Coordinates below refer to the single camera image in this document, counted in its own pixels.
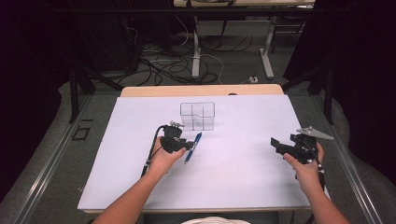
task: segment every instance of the white table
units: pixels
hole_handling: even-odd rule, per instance
[[[174,0],[175,7],[186,7],[186,0]],[[233,7],[284,7],[313,5],[315,0],[236,0]],[[192,7],[226,7],[224,3],[203,3],[191,1]],[[198,37],[200,35],[221,35],[223,21],[198,21],[195,17],[196,33],[194,33],[194,56],[192,63],[192,77],[199,76],[201,49]],[[264,38],[264,48],[260,49],[262,64],[267,78],[274,78],[274,73],[268,59],[268,51],[276,26],[276,17],[270,21],[228,21],[223,35],[251,35]]]
[[[182,158],[174,164],[151,193],[144,213],[309,208],[294,171],[270,145],[271,137],[293,144],[290,134],[300,128],[279,86],[127,89],[115,105],[78,209],[101,212],[131,187],[156,129],[178,121],[180,104],[193,102],[215,103],[215,130],[203,132],[189,163]],[[181,136],[193,140],[196,134]]]

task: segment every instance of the pen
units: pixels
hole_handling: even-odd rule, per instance
[[[202,136],[202,133],[198,133],[197,136],[195,137],[194,145],[192,146],[192,149],[189,151],[189,154],[187,155],[187,158],[186,158],[186,160],[184,161],[184,164],[186,164],[186,163],[190,160],[190,157],[191,157],[191,155],[192,155],[192,152],[194,152],[195,147],[197,146],[199,140],[201,139],[201,136]]]

